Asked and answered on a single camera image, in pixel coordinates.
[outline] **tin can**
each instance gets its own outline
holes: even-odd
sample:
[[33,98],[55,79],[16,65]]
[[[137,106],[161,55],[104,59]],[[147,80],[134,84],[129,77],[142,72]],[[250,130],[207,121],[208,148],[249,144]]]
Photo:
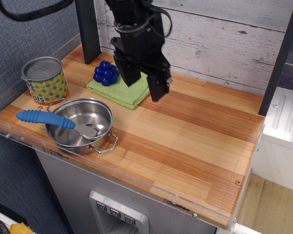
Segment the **tin can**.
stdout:
[[49,105],[51,101],[68,95],[63,65],[57,58],[40,57],[30,60],[23,66],[21,78],[26,81],[33,99],[41,105]]

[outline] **yellow can label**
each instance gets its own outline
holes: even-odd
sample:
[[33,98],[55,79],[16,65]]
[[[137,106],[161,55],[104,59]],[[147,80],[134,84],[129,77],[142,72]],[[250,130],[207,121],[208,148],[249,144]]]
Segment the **yellow can label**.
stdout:
[[27,80],[26,84],[30,90],[31,96],[39,104],[48,105],[52,100],[65,98],[68,94],[68,86],[63,70],[61,70],[57,76],[49,80]]

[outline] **stainless steel pot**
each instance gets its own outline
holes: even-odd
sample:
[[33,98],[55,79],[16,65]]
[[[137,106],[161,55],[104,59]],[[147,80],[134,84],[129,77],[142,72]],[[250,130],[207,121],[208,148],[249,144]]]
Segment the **stainless steel pot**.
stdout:
[[[100,154],[112,151],[116,147],[118,141],[117,136],[110,132],[113,125],[114,115],[111,108],[104,102],[94,98],[77,98],[68,101],[65,98],[54,100],[65,100],[66,102],[55,108],[52,113],[64,116],[76,124],[92,124],[96,126],[104,126],[106,133],[102,137],[91,141],[82,137],[77,131],[72,129],[61,128],[59,126],[46,124],[48,136],[61,147],[68,149],[74,153],[85,155],[93,151]],[[115,138],[112,148],[100,151],[99,149],[105,145],[110,136]]]

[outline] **blue spoon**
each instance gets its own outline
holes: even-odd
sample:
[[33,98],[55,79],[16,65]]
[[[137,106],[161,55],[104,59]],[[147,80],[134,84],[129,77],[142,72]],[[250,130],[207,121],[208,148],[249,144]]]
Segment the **blue spoon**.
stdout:
[[86,125],[86,124],[75,124],[68,118],[63,116],[37,110],[28,110],[21,111],[16,114],[16,117],[21,121],[30,122],[30,123],[46,123],[62,128],[75,129],[81,136],[87,140],[96,140],[98,139],[98,130],[95,128]]

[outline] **button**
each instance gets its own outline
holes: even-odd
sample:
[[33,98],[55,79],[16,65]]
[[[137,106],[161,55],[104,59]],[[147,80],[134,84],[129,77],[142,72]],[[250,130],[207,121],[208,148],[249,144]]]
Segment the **button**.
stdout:
[[97,201],[97,207],[101,210],[101,211],[106,211],[106,206],[100,202]]
[[129,224],[136,225],[136,221],[134,218],[125,215],[125,221]]
[[121,213],[119,213],[119,211],[115,210],[115,209],[112,209],[110,208],[110,211],[111,211],[111,215],[117,217],[117,218],[120,218],[121,217]]

